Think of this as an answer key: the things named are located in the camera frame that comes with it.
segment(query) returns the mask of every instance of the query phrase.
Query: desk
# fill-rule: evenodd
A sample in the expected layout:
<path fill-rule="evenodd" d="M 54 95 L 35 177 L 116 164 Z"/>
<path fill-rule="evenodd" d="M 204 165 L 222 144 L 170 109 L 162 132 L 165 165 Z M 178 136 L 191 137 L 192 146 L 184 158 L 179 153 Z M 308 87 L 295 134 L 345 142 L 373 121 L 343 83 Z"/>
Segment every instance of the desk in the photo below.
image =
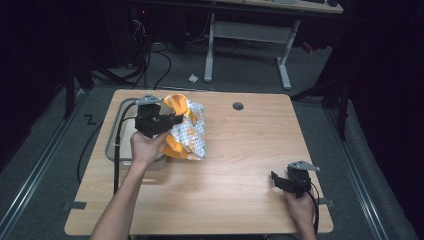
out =
<path fill-rule="evenodd" d="M 269 8 L 282 8 L 297 11 L 313 11 L 320 13 L 337 13 L 341 14 L 343 8 L 340 5 L 331 7 L 327 3 L 311 3 L 305 1 L 294 0 L 292 4 L 279 4 L 273 1 L 264 0 L 215 0 L 216 2 L 251 5 Z M 277 66 L 280 71 L 281 82 L 285 90 L 291 89 L 291 83 L 286 69 L 286 61 L 289 56 L 290 49 L 293 45 L 294 38 L 299 27 L 300 21 L 294 21 L 291 28 L 271 27 L 264 25 L 233 23 L 227 21 L 215 21 L 215 13 L 211 13 L 211 23 L 209 30 L 209 49 L 206 57 L 205 77 L 206 82 L 212 81 L 213 73 L 213 43 L 215 37 L 235 38 L 243 40 L 263 41 L 272 43 L 281 43 L 284 45 L 281 57 L 278 57 Z"/>
<path fill-rule="evenodd" d="M 72 209 L 65 231 L 89 235 L 113 192 L 113 162 L 105 147 L 121 102 L 148 91 L 118 90 L 110 104 L 75 198 L 87 203 Z M 153 91 L 157 97 L 177 93 Z M 206 158 L 168 159 L 143 181 L 131 228 L 134 235 L 293 233 L 282 190 L 270 171 L 286 177 L 288 163 L 311 162 L 290 98 L 282 94 L 178 92 L 204 105 Z M 241 102 L 243 110 L 233 109 Z M 317 176 L 310 173 L 322 196 Z M 319 232 L 333 223 L 320 206 Z"/>

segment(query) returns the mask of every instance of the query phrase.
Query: desk leg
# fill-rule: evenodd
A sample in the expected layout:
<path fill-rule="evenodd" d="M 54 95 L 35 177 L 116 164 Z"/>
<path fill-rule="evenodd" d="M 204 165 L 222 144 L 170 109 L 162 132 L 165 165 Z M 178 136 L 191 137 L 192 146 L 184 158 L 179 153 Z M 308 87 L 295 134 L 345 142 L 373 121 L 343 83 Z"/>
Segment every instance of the desk leg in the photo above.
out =
<path fill-rule="evenodd" d="M 209 30 L 209 49 L 208 55 L 206 56 L 206 66 L 205 66 L 205 82 L 212 81 L 212 71 L 213 71 L 213 40 L 215 34 L 215 13 L 211 13 L 211 24 Z"/>
<path fill-rule="evenodd" d="M 286 47 L 283 51 L 283 56 L 277 58 L 278 69 L 280 70 L 281 81 L 283 82 L 283 88 L 285 90 L 291 89 L 290 79 L 286 69 L 286 61 L 287 61 L 287 57 L 289 56 L 290 49 L 293 45 L 294 38 L 296 37 L 299 24 L 300 24 L 299 20 L 294 22 L 293 27 L 289 34 L 289 39 L 287 40 L 287 43 L 286 43 Z"/>

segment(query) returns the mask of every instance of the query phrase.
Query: wooden table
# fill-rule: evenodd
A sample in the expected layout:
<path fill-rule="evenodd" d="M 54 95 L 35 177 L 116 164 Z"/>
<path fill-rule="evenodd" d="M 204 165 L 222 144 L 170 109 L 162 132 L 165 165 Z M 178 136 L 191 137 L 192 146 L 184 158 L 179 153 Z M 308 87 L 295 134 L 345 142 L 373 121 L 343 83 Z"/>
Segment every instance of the wooden table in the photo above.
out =
<path fill-rule="evenodd" d="M 164 98 L 171 91 L 149 91 Z M 118 90 L 110 104 L 65 231 L 90 235 L 112 198 L 113 162 L 105 155 L 118 107 L 148 91 Z M 137 200 L 131 234 L 294 233 L 283 191 L 270 171 L 286 177 L 290 162 L 311 162 L 290 98 L 282 94 L 178 92 L 205 109 L 206 158 L 169 159 L 162 170 L 149 170 Z M 243 110 L 233 109 L 241 102 Z M 121 181 L 126 171 L 121 170 Z M 315 173 L 312 181 L 321 188 Z M 320 206 L 319 232 L 330 232 L 328 208 Z"/>

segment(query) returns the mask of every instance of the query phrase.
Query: hand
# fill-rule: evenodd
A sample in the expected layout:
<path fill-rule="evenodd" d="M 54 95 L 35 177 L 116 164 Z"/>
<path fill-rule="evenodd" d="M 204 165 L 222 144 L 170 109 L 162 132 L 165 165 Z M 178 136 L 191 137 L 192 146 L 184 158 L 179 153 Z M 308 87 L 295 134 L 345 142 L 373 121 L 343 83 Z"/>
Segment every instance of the hand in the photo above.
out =
<path fill-rule="evenodd" d="M 165 132 L 151 139 L 144 136 L 141 132 L 133 133 L 131 136 L 132 165 L 139 165 L 144 168 L 149 167 L 155 161 L 167 135 L 168 132 Z"/>
<path fill-rule="evenodd" d="M 299 229 L 301 238 L 303 240 L 316 239 L 313 227 L 315 205 L 309 194 L 305 192 L 302 197 L 297 199 L 294 193 L 284 191 L 284 195 L 289 204 L 290 215 Z"/>

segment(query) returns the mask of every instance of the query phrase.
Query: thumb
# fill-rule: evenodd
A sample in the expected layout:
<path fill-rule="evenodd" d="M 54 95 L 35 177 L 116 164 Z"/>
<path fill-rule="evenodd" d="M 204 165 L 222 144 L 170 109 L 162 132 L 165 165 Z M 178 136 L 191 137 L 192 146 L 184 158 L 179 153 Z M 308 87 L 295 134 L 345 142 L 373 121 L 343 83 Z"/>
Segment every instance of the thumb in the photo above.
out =
<path fill-rule="evenodd" d="M 166 138 L 166 136 L 168 136 L 168 134 L 169 134 L 169 132 L 164 132 L 164 133 L 161 133 L 161 134 L 157 135 L 153 139 L 153 144 L 154 145 L 157 145 L 157 146 L 160 146 L 163 143 L 163 141 L 165 141 L 165 138 Z"/>

